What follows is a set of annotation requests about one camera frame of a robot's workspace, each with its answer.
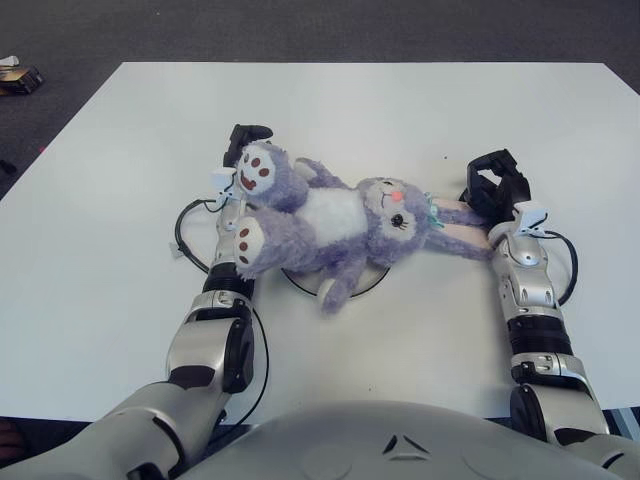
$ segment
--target plush toy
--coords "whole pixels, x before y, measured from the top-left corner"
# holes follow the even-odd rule
[[[245,278],[269,268],[321,271],[322,310],[338,311],[368,261],[390,267],[432,244],[474,259],[491,252],[484,219],[466,204],[434,200],[393,178],[345,185],[321,163],[297,159],[266,142],[247,145],[239,185],[255,210],[236,227],[234,257]]]

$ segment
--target white belly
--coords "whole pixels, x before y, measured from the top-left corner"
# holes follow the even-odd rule
[[[296,213],[316,232],[318,247],[346,240],[367,231],[367,215],[357,190],[311,188]]]

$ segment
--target white table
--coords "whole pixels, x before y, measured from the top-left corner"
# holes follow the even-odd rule
[[[603,408],[640,404],[639,97],[599,64],[123,64],[0,202],[0,414],[94,420],[163,379],[204,276],[169,250],[210,195],[235,123],[345,181],[388,175],[455,198],[466,164],[507,147],[575,241],[564,308]],[[215,216],[185,237],[210,258]],[[552,277],[568,256],[548,242]],[[250,419],[394,399],[505,416],[510,350],[488,265],[425,250],[333,318],[278,271],[258,283],[271,381]],[[254,401],[264,373],[228,405]]]

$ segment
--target bunny face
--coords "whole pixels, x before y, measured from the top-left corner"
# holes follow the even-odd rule
[[[418,187],[392,178],[368,178],[358,184],[369,222],[370,258],[389,266],[421,248],[428,220],[428,202]]]

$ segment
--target gray carpet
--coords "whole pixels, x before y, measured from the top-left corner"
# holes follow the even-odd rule
[[[122,61],[605,62],[640,91],[639,0],[25,0],[0,58],[47,83],[0,98],[0,198]]]

